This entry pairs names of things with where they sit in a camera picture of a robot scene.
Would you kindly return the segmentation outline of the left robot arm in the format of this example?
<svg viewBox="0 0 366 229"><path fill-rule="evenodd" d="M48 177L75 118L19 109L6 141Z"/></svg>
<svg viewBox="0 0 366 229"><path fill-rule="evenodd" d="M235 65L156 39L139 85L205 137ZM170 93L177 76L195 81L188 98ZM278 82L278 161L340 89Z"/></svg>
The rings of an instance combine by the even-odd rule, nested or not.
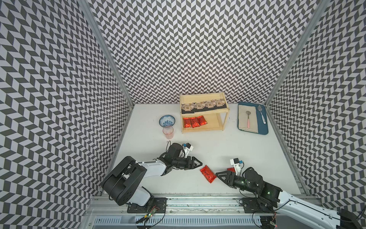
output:
<svg viewBox="0 0 366 229"><path fill-rule="evenodd" d="M189 143L178 144L168 142L165 152L150 162L136 162L131 156L126 156L101 183L101 188L108 194L109 200L117 205L135 204L148 207L154 201L154 196L140 184L147 177L161 177L172 170L192 170L203 163L190 156L193 146Z"/></svg>

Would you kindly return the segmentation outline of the black floral tea bag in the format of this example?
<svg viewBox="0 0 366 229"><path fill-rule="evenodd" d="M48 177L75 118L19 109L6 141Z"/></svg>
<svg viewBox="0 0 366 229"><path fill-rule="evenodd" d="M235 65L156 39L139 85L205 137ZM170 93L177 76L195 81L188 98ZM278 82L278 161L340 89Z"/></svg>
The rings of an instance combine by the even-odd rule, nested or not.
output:
<svg viewBox="0 0 366 229"><path fill-rule="evenodd" d="M215 110L215 109L217 109L216 101L215 100L205 101L205 108L207 110Z"/></svg>
<svg viewBox="0 0 366 229"><path fill-rule="evenodd" d="M182 104L181 105L181 112L182 114L193 114L194 105L192 104Z"/></svg>
<svg viewBox="0 0 366 229"><path fill-rule="evenodd" d="M215 109L225 109L227 108L226 102L224 99L216 99L214 100Z"/></svg>
<svg viewBox="0 0 366 229"><path fill-rule="evenodd" d="M205 103L204 102L197 102L197 103L192 103L193 105L193 109L195 112L201 112L205 109Z"/></svg>

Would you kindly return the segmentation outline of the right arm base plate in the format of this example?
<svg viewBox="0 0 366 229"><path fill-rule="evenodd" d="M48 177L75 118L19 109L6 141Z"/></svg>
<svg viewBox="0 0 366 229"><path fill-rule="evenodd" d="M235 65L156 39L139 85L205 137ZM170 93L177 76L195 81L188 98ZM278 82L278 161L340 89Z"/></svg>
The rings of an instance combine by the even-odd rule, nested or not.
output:
<svg viewBox="0 0 366 229"><path fill-rule="evenodd" d="M261 205L256 198L241 198L240 203L243 206L245 213L274 213L273 208Z"/></svg>

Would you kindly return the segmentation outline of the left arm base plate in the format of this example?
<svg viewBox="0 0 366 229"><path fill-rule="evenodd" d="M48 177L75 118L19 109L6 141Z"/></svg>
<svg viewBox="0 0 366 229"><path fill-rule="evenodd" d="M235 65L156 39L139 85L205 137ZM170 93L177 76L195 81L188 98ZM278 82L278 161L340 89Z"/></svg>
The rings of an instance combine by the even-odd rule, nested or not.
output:
<svg viewBox="0 0 366 229"><path fill-rule="evenodd" d="M152 209L155 209L155 213L165 213L167 205L167 198L151 198L144 206L139 206L135 203L129 204L127 213L130 214L147 214Z"/></svg>

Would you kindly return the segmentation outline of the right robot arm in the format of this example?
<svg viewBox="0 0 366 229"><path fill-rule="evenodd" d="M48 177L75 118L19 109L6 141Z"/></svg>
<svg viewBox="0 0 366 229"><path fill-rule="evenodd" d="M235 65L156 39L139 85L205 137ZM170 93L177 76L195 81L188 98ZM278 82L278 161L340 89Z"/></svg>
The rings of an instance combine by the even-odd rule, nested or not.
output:
<svg viewBox="0 0 366 229"><path fill-rule="evenodd" d="M300 199L283 189L263 180L253 168L239 176L226 170L216 177L233 189L248 191L256 195L259 211L279 213L302 222L314 229L361 229L360 217L342 209L330 210Z"/></svg>

